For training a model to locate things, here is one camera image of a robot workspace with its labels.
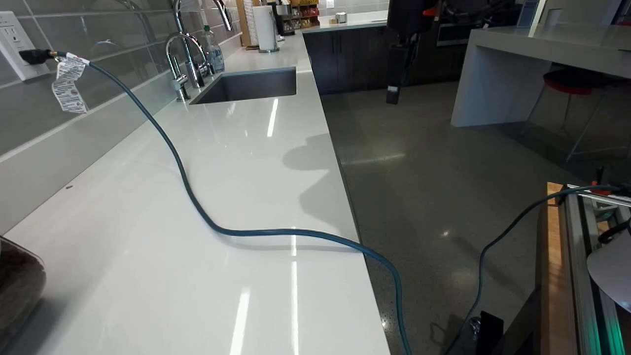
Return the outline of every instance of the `undermount sink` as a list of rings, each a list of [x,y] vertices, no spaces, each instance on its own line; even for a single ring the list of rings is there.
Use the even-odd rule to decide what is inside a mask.
[[[296,67],[222,73],[191,105],[296,95]]]

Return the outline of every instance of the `chrome faucet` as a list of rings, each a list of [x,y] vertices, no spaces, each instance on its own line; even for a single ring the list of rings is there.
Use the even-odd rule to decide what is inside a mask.
[[[215,4],[217,5],[217,8],[219,9],[219,12],[221,14],[221,20],[223,21],[224,27],[228,31],[232,30],[232,21],[230,20],[228,9],[226,9],[226,5],[223,3],[223,0],[213,0],[213,1],[215,2]],[[186,30],[184,29],[184,24],[182,22],[182,13],[180,12],[181,8],[182,8],[182,0],[174,0],[173,1],[173,15],[175,16],[175,24],[177,25],[177,30],[180,33],[188,34]],[[208,61],[206,60],[206,54],[202,51],[202,58],[204,60],[204,64],[201,66],[198,66],[197,63],[195,63],[195,60],[193,60],[193,57],[191,55],[191,48],[189,47],[189,43],[184,38],[182,39],[182,45],[184,46],[184,53],[186,55],[186,68],[188,69],[191,83],[193,87],[195,88],[203,87],[204,86],[204,79],[203,79],[204,73],[202,73],[202,71],[205,69],[206,74],[211,73],[210,65],[208,64]]]
[[[202,57],[204,58],[204,63],[202,63],[202,65],[197,66],[197,64],[195,64],[195,67],[197,68],[198,73],[200,74],[200,78],[201,78],[201,75],[206,75],[210,73],[210,67],[209,67],[208,61],[206,60],[204,49],[201,47],[201,44],[199,43],[197,38],[193,37],[192,35],[188,33],[182,33],[182,32],[175,32],[175,33],[172,33],[170,36],[168,36],[164,45],[164,49],[167,55],[168,65],[171,68],[171,74],[173,74],[173,81],[172,81],[173,89],[177,92],[177,100],[185,101],[187,99],[190,99],[190,97],[186,93],[186,89],[184,88],[184,84],[186,84],[189,78],[180,72],[180,67],[177,64],[177,58],[171,55],[171,43],[178,37],[182,38],[182,40],[184,40],[186,44],[188,44],[188,41],[191,41],[195,45],[195,47],[197,47]]]

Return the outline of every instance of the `white island counter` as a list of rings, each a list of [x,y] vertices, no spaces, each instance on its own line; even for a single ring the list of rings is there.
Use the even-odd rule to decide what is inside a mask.
[[[297,69],[297,94],[156,119],[219,224],[358,236],[302,35],[229,71]],[[302,237],[227,238],[190,203],[145,123],[6,237],[48,281],[8,354],[388,354],[360,253]]]

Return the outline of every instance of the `cord tag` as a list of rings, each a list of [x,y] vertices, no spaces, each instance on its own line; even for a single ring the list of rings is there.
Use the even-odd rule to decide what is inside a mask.
[[[52,83],[52,93],[64,111],[78,114],[88,112],[85,101],[74,84],[83,75],[85,65],[76,56],[68,56],[57,65],[57,80]]]

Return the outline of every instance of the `white outlet cover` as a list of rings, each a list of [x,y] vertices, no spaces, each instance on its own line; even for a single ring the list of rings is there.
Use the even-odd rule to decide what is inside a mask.
[[[35,49],[12,11],[0,11],[0,51],[22,81],[50,73],[46,64],[29,65],[20,51]]]

